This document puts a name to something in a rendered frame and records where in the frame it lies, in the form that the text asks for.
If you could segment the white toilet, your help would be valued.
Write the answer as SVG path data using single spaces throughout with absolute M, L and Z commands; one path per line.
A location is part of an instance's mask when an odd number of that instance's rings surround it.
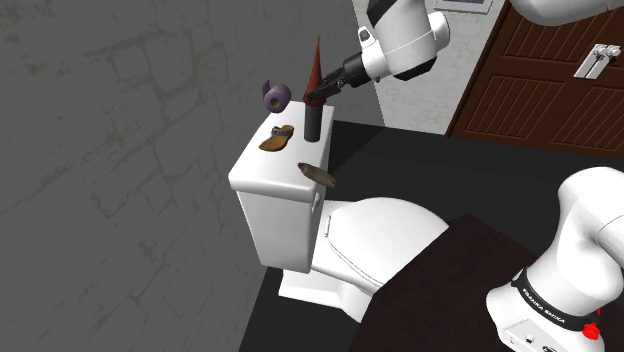
M 304 139 L 305 105 L 293 101 L 260 125 L 228 175 L 261 264 L 283 272 L 282 297 L 334 307 L 361 321 L 375 294 L 448 227 L 409 201 L 330 201 L 299 162 L 326 168 L 334 109 L 323 109 L 320 140 Z M 274 126 L 292 125 L 281 151 L 259 145 Z

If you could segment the red cone on black cylinder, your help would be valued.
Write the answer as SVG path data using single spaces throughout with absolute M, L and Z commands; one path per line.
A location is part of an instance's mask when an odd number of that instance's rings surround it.
M 305 126 L 304 139 L 307 142 L 317 142 L 320 140 L 320 129 L 322 124 L 324 98 L 310 97 L 322 85 L 322 69 L 320 61 L 320 38 L 317 38 L 312 69 L 306 91 L 304 93 L 305 103 Z

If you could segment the dark robot stand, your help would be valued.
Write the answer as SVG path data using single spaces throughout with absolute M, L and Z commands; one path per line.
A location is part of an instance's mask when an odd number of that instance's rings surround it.
M 512 352 L 486 295 L 535 259 L 465 213 L 374 294 L 348 352 Z

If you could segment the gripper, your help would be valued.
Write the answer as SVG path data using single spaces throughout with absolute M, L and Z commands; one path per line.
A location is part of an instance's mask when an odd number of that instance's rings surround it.
M 366 72 L 362 60 L 362 53 L 358 52 L 345 59 L 342 66 L 322 80 L 321 86 L 305 95 L 306 101 L 321 101 L 341 92 L 345 85 L 357 88 L 367 82 L 371 78 Z

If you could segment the brown cigar-shaped stick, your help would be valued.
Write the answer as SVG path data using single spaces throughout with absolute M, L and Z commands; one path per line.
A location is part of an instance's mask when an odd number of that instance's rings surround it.
M 299 162 L 297 167 L 306 178 L 315 183 L 329 188 L 336 187 L 336 179 L 327 171 L 304 162 Z

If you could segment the brown sandal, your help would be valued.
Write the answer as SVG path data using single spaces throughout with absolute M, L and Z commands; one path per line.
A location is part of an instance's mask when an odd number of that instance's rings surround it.
M 270 137 L 264 140 L 259 149 L 267 152 L 277 152 L 284 149 L 294 134 L 292 125 L 274 126 L 271 129 Z

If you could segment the purple toilet paper roll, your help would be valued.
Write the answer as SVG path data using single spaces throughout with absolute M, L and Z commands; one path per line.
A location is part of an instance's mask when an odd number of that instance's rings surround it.
M 284 84 L 272 85 L 266 80 L 261 89 L 264 106 L 271 113 L 283 112 L 291 101 L 291 90 Z

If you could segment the brown wooden door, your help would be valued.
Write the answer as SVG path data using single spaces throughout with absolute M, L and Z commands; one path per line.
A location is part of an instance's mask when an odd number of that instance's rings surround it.
M 547 27 L 505 2 L 446 134 L 624 161 L 624 7 Z

